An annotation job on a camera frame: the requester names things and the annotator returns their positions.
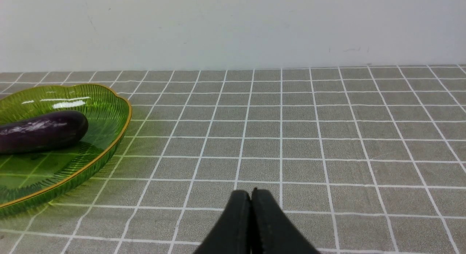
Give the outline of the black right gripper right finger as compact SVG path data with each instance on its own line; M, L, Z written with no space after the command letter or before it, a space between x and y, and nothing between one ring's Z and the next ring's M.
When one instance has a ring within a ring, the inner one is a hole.
M270 191L252 191L253 254L319 254L290 221Z

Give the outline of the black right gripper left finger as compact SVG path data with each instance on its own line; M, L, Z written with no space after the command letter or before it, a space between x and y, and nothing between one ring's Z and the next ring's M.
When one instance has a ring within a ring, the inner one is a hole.
M218 221L194 253L249 254L251 252L248 235L250 217L249 194L244 190L232 191Z

